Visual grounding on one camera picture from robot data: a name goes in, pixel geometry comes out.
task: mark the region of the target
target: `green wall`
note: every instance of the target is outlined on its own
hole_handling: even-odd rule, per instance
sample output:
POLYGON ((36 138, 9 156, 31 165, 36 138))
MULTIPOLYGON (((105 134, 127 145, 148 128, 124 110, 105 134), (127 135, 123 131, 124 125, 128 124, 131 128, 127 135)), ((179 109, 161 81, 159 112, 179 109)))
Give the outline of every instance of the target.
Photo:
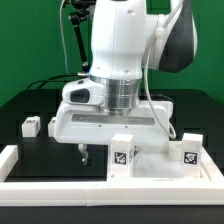
MULTIPOLYGON (((0 106, 31 82, 64 74, 59 29, 60 0, 0 1, 0 106)), ((168 12, 168 0, 150 0, 148 11, 168 12)), ((224 105, 223 0, 192 0, 198 30, 198 52, 194 62, 179 74, 150 72, 150 87, 200 89, 224 105)), ((64 26, 70 72, 81 69, 74 31, 67 20, 73 8, 64 10, 64 26)), ((82 25, 89 58, 90 24, 82 25)))

